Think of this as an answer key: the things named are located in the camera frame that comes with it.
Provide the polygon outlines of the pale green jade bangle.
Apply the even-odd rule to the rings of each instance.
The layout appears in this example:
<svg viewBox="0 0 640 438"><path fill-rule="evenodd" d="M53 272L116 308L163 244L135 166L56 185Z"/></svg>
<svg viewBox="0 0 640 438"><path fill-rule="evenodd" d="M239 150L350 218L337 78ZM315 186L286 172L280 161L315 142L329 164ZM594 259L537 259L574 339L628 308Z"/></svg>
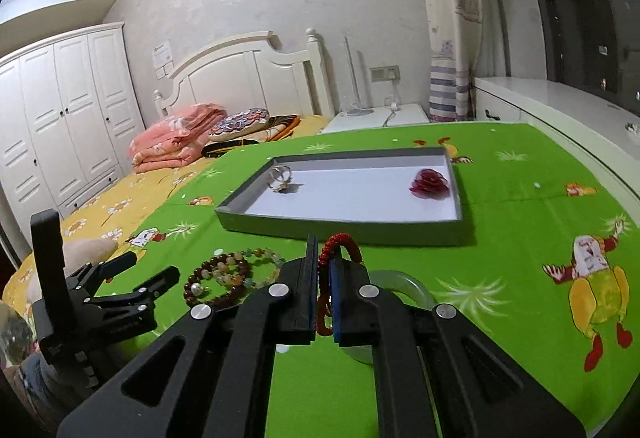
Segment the pale green jade bangle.
<svg viewBox="0 0 640 438"><path fill-rule="evenodd" d="M372 270L369 272L369 279L371 283L380 288L404 294L419 308L431 310L436 306L436 299L426 286L408 273L397 270ZM370 346L343 348L343 351L357 362L367 366L373 363Z"/></svg>

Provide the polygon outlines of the grey shallow jewelry tray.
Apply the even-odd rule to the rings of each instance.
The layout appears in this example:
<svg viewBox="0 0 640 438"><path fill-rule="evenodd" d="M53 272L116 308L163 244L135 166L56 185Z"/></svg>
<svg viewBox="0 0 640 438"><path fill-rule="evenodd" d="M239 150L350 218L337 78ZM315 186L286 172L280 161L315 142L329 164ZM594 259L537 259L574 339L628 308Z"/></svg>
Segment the grey shallow jewelry tray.
<svg viewBox="0 0 640 438"><path fill-rule="evenodd" d="M432 168L449 182L442 198L410 192L416 174ZM467 246L472 216L461 181L443 148L385 149L268 158L216 208L234 232L329 239L338 232L382 246Z"/></svg>

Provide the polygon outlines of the beige plush cushion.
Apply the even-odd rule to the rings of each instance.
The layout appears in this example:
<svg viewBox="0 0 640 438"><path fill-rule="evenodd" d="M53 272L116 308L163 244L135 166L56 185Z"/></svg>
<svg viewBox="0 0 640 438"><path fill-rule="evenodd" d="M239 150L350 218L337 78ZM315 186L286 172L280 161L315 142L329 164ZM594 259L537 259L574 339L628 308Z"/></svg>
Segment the beige plush cushion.
<svg viewBox="0 0 640 438"><path fill-rule="evenodd" d="M64 276L68 278L81 267L87 264L96 265L106 262L117 250L118 244L113 239L83 239L65 242ZM29 305L41 298L41 286L38 272L35 272L26 288L26 300Z"/></svg>

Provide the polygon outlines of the yellow daisy bed sheet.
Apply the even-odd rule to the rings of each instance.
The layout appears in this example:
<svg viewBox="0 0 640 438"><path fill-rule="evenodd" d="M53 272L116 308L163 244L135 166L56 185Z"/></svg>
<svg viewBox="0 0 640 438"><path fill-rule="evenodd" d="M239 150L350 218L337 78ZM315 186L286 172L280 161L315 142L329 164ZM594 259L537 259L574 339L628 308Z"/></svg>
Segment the yellow daisy bed sheet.
<svg viewBox="0 0 640 438"><path fill-rule="evenodd" d="M303 118L285 138L317 135L329 124L325 117L314 115ZM99 238L125 245L128 236L141 226L163 202L180 192L201 172L213 165L212 158L200 158L188 166L150 170L143 174L129 174L105 192L95 195L79 210L62 221L62 233L67 241L96 240ZM35 294L36 269L32 254L11 276L3 288L1 300L15 309L23 318L29 314L32 292Z"/></svg>

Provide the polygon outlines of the white wardrobe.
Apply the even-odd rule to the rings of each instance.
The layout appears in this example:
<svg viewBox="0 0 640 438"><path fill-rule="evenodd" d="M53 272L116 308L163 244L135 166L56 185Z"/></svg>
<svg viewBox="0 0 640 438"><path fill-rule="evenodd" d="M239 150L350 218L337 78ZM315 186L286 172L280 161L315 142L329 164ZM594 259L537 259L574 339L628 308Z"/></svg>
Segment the white wardrobe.
<svg viewBox="0 0 640 438"><path fill-rule="evenodd" d="M124 26L34 42L1 59L1 185L23 236L30 217L62 217L131 172L144 128Z"/></svg>

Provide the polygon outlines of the red rose brooch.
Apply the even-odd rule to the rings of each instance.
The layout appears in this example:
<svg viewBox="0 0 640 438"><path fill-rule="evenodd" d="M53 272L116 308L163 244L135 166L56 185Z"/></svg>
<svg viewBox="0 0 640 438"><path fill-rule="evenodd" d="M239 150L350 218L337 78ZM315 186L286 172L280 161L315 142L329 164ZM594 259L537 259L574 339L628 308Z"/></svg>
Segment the red rose brooch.
<svg viewBox="0 0 640 438"><path fill-rule="evenodd" d="M449 182L437 170L424 168L413 179L410 192L419 198L442 198L449 193Z"/></svg>

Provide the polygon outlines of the patterned blue red pillow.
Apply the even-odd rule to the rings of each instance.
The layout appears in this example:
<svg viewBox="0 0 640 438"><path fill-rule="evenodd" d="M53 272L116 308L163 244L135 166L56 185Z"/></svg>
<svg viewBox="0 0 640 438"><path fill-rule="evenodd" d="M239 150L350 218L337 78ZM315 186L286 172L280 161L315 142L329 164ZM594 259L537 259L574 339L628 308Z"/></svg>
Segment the patterned blue red pillow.
<svg viewBox="0 0 640 438"><path fill-rule="evenodd" d="M251 108L223 118L207 132L211 142L233 140L267 127L270 114L266 109Z"/></svg>

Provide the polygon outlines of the black orange folded blanket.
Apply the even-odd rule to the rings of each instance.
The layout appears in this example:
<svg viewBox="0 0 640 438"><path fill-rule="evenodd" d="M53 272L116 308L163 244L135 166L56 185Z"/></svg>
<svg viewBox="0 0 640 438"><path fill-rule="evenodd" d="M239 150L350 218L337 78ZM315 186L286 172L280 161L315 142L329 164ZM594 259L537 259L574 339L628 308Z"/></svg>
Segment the black orange folded blanket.
<svg viewBox="0 0 640 438"><path fill-rule="evenodd" d="M260 128L256 126L251 132L234 132L231 135L209 138L209 142L202 147L203 158L219 158L221 155L242 146L277 141L292 137L294 130L302 119L297 115L279 115L270 117Z"/></svg>

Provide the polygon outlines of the white bed headboard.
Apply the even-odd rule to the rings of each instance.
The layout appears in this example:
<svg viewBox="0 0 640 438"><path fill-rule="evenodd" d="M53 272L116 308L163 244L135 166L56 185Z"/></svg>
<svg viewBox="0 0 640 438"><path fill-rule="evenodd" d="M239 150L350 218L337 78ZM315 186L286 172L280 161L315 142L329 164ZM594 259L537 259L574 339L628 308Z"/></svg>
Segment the white bed headboard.
<svg viewBox="0 0 640 438"><path fill-rule="evenodd" d="M263 108L272 115L337 113L331 94L322 37L306 31L306 48L283 52L270 31L237 34L201 49L169 74L171 93L154 92L159 116L194 103L212 102L227 113Z"/></svg>

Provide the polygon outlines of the white nightstand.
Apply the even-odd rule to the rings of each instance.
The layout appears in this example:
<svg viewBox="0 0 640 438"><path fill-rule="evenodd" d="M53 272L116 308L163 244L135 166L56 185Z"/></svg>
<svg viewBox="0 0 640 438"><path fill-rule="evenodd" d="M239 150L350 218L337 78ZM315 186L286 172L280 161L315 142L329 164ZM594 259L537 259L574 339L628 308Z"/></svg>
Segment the white nightstand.
<svg viewBox="0 0 640 438"><path fill-rule="evenodd" d="M371 113L363 115L348 115L341 112L322 129L322 134L334 132L352 132L353 130L374 129L382 127L414 126L428 124L424 109L420 104L408 103L398 106L397 110L390 106L379 106Z"/></svg>

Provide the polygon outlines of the white desk lamp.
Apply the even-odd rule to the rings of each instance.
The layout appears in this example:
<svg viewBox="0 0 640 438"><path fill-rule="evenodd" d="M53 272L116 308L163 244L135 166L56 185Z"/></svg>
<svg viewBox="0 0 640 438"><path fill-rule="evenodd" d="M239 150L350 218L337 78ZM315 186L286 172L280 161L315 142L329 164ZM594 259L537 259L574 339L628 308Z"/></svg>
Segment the white desk lamp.
<svg viewBox="0 0 640 438"><path fill-rule="evenodd" d="M371 108L368 108L367 106L364 106L360 98L354 60L352 60L352 50L350 50L349 40L347 36L344 37L344 47L346 52L348 68L349 68L350 81L352 82L352 94L354 95L354 100L352 100L352 105L349 107L346 114L348 116L370 115L373 113L373 110Z"/></svg>

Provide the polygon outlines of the white window bench cabinet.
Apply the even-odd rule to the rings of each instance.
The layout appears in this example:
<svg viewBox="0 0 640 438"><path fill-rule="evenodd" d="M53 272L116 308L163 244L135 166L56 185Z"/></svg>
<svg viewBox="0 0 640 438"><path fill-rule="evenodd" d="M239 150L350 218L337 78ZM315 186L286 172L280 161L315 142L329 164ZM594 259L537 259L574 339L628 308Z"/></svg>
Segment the white window bench cabinet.
<svg viewBox="0 0 640 438"><path fill-rule="evenodd" d="M474 84L475 118L534 126L574 155L639 221L639 117L577 88L514 77Z"/></svg>

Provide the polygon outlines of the sailboat print curtain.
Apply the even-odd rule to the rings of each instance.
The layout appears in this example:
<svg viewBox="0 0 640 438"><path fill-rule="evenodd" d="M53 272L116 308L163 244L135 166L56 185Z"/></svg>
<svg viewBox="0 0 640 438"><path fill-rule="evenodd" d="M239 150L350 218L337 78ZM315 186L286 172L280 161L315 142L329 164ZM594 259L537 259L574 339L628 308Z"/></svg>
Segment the sailboat print curtain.
<svg viewBox="0 0 640 438"><path fill-rule="evenodd" d="M432 50L427 115L435 122L466 120L480 54L482 0L425 0Z"/></svg>

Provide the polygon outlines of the white wall papers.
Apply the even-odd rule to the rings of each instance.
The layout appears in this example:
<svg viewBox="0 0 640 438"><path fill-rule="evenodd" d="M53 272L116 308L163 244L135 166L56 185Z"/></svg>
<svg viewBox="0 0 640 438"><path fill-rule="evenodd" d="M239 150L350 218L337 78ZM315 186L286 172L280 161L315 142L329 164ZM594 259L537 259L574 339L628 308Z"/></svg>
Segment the white wall papers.
<svg viewBox="0 0 640 438"><path fill-rule="evenodd" d="M174 70L174 56L168 40L164 40L152 48L152 62L157 80L162 80L172 73Z"/></svg>

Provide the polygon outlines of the grey wall socket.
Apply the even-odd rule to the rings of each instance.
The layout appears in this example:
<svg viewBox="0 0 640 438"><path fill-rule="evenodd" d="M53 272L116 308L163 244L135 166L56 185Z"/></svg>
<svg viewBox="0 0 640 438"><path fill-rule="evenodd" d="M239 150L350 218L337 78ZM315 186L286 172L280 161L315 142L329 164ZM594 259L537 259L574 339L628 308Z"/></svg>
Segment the grey wall socket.
<svg viewBox="0 0 640 438"><path fill-rule="evenodd" d="M399 66L387 65L370 68L370 76L372 83L396 82L396 80L400 80Z"/></svg>

